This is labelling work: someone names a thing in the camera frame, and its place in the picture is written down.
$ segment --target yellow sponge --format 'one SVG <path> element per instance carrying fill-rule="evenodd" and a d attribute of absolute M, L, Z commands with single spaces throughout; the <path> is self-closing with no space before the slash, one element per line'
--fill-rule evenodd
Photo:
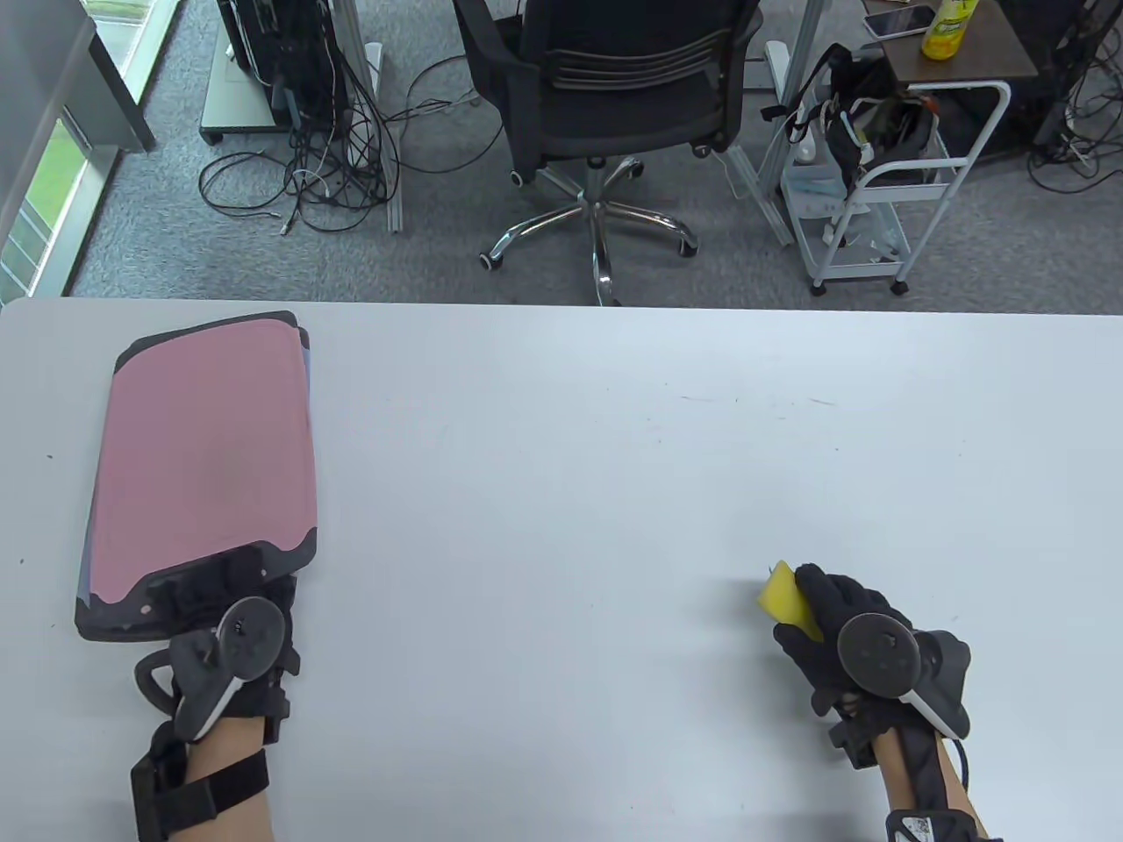
<path fill-rule="evenodd" d="M 814 614 L 811 613 L 811 605 L 800 593 L 795 584 L 795 574 L 792 568 L 780 561 L 768 577 L 764 592 L 760 594 L 760 607 L 765 610 L 777 623 L 787 623 L 803 630 L 812 640 L 822 643 L 823 633 L 815 624 Z"/>

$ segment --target carpet floor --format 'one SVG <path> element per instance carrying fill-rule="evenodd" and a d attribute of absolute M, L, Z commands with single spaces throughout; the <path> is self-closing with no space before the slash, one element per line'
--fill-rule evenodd
<path fill-rule="evenodd" d="M 511 13 L 515 0 L 491 0 Z M 792 43 L 802 3 L 765 0 L 768 38 Z M 400 107 L 405 85 L 423 67 L 463 52 L 448 0 L 358 0 L 365 40 L 386 48 L 384 104 Z M 404 230 L 390 235 L 376 211 L 348 234 L 323 235 L 296 226 L 279 236 L 273 218 L 228 219 L 197 192 L 200 168 L 237 149 L 274 150 L 284 138 L 228 137 L 208 147 L 198 134 L 219 27 L 214 0 L 183 0 L 166 53 L 145 103 L 158 140 L 148 155 L 125 156 L 117 167 L 73 285 L 84 296 L 209 298 L 317 301 L 588 304 L 595 302 L 587 235 L 579 226 L 544 234 L 508 253 L 501 272 L 484 272 L 476 255 L 509 226 L 556 207 L 548 184 L 515 190 L 501 139 L 483 158 L 454 174 L 407 173 Z M 867 40 L 860 4 L 838 2 L 828 12 L 820 46 Z M 463 63 L 428 74 L 412 102 L 455 99 L 471 83 Z M 747 98 L 741 143 L 759 157 L 767 134 L 756 117 L 763 100 Z M 494 135 L 499 117 L 486 103 L 414 120 L 403 158 L 440 168 L 472 157 Z M 978 170 L 937 230 L 897 299 L 884 282 L 837 284 L 822 299 L 807 293 L 797 250 L 780 248 L 750 200 L 730 191 L 716 158 L 695 159 L 683 147 L 645 156 L 646 175 L 615 198 L 686 221 L 702 250 L 678 257 L 675 242 L 611 227 L 615 289 L 628 305 L 931 310 L 973 312 L 1123 313 L 1123 180 L 1077 196 L 1034 186 L 1023 166 Z M 1059 186 L 1078 186 L 1067 172 L 1049 173 Z M 262 162 L 225 179 L 220 196 L 252 201 L 280 183 Z M 291 205 L 279 203 L 287 216 Z M 915 232 L 931 205 L 903 214 Z M 321 220 L 340 225 L 343 217 Z"/>

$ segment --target smartphone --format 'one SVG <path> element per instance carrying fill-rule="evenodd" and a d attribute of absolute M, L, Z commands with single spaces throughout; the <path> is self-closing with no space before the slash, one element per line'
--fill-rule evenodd
<path fill-rule="evenodd" d="M 928 31 L 935 20 L 935 9 L 931 6 L 910 6 L 866 17 L 866 28 L 878 40 L 903 38 Z"/>

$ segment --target gloved hand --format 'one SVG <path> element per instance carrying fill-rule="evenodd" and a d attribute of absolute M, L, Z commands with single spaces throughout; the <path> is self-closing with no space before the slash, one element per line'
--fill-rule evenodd
<path fill-rule="evenodd" d="M 912 706 L 873 696 L 859 688 L 839 659 L 839 632 L 859 614 L 885 614 L 912 630 L 909 619 L 877 591 L 869 591 L 848 576 L 829 576 L 818 565 L 800 567 L 795 571 L 795 583 L 811 605 L 823 632 L 823 642 L 784 623 L 777 623 L 773 637 L 811 684 L 814 690 L 811 707 L 815 715 L 825 716 L 833 707 L 843 719 L 861 717 L 871 735 L 900 725 L 931 727 Z"/>

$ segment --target black office chair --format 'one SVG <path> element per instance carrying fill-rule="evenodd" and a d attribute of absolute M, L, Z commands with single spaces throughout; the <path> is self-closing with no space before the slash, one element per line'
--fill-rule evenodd
<path fill-rule="evenodd" d="M 521 18 L 493 20 L 485 0 L 453 0 L 472 81 L 503 118 L 511 180 L 521 187 L 541 175 L 574 200 L 509 229 L 480 255 L 484 267 L 497 269 L 518 239 L 587 218 L 596 294 L 612 304 L 606 217 L 670 231 L 683 257 L 697 254 L 683 222 L 605 194 L 642 174 L 636 153 L 690 144 L 701 158 L 729 148 L 741 127 L 745 53 L 763 22 L 759 2 L 527 0 Z M 605 158 L 620 155 L 608 171 Z M 584 186 L 549 166 L 581 158 Z"/>

